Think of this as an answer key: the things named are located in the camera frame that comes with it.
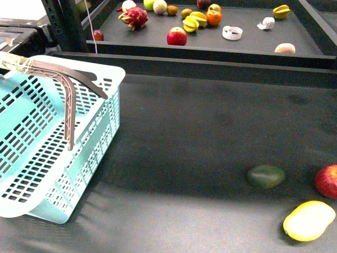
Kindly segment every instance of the cable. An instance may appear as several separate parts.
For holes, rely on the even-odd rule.
[[[91,23],[90,12],[89,12],[89,8],[88,8],[88,5],[86,3],[86,0],[84,0],[84,3],[85,3],[86,11],[88,13],[88,19],[89,19],[89,23],[90,23],[91,35],[93,37],[94,44],[95,44],[95,52],[96,52],[96,54],[98,54],[98,52],[97,52],[97,43],[96,43],[96,39],[95,39],[95,36],[94,36],[93,24]]]

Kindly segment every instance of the metal frame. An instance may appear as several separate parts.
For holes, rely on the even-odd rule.
[[[41,0],[62,51],[88,52],[75,0]]]

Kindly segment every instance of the green mango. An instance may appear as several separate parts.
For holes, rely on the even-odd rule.
[[[248,171],[247,178],[253,186],[270,189],[285,179],[285,173],[275,166],[259,165]]]

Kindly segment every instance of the gray tray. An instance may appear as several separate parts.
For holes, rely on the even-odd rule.
[[[337,36],[325,20],[305,0],[284,1],[220,1],[223,19],[217,27],[205,27],[188,34],[185,46],[169,46],[166,35],[170,28],[183,27],[180,11],[184,8],[199,10],[195,1],[168,1],[176,5],[176,17],[159,16],[148,12],[149,21],[143,29],[131,31],[118,20],[121,14],[116,10],[121,6],[117,1],[108,1],[108,11],[104,7],[93,12],[95,28],[105,34],[105,42],[98,42],[98,51],[104,54],[138,55],[150,57],[210,60],[221,62],[282,65],[334,69],[337,55]],[[261,31],[256,25],[265,17],[272,16],[272,9],[288,4],[292,12],[283,21],[276,21],[274,29]],[[243,29],[239,41],[227,41],[222,37],[225,25]],[[83,27],[90,36],[88,22]],[[296,54],[277,54],[275,48],[280,43],[292,43]],[[88,41],[94,52],[93,41]]]

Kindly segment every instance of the yellow mango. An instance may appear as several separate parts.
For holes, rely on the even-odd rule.
[[[281,5],[273,10],[273,15],[278,20],[283,20],[288,17],[290,9],[287,5]]]
[[[329,205],[311,200],[292,211],[283,221],[283,228],[297,241],[312,241],[324,233],[335,217],[336,212]]]

